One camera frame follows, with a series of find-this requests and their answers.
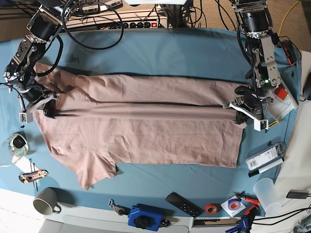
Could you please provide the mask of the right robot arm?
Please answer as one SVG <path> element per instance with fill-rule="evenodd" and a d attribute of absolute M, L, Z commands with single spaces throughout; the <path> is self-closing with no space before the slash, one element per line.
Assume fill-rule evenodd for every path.
<path fill-rule="evenodd" d="M 39 84 L 36 79 L 50 74 L 60 61 L 64 47 L 63 40 L 59 36 L 63 28 L 62 13 L 62 6 L 41 5 L 27 25 L 29 35 L 23 38 L 17 52 L 4 70 L 3 85 L 18 93 L 21 123 L 32 122 L 33 112 L 36 109 L 43 110 L 47 117 L 55 116 L 55 101 L 59 100 L 59 96 Z M 54 40 L 59 42 L 59 51 L 53 66 L 43 73 L 37 73 L 36 63 L 43 58 Z"/>

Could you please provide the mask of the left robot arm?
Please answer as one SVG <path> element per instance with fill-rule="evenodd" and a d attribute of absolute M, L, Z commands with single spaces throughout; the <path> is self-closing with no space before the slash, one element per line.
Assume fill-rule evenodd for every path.
<path fill-rule="evenodd" d="M 245 76 L 250 84 L 235 89 L 238 97 L 229 106 L 251 118 L 254 130 L 267 131 L 268 105 L 273 91 L 281 84 L 270 34 L 272 19 L 265 0 L 234 0 L 232 7 L 238 21 L 238 44 L 250 65 Z"/>

